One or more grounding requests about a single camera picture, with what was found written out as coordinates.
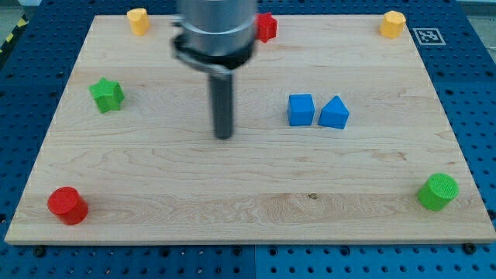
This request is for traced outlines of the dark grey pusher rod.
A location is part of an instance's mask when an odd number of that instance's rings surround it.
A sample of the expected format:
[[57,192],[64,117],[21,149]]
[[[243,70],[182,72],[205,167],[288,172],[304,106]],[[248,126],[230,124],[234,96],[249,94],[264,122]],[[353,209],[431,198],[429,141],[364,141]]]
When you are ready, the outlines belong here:
[[212,122],[217,139],[227,140],[233,134],[233,76],[226,79],[209,77]]

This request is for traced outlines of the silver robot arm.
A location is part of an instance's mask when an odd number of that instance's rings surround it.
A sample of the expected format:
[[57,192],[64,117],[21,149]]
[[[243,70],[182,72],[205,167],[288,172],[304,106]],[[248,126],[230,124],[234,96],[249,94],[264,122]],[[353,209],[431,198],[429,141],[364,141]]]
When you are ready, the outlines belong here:
[[208,75],[215,137],[233,135],[234,70],[254,51],[257,5],[249,0],[180,0],[174,56]]

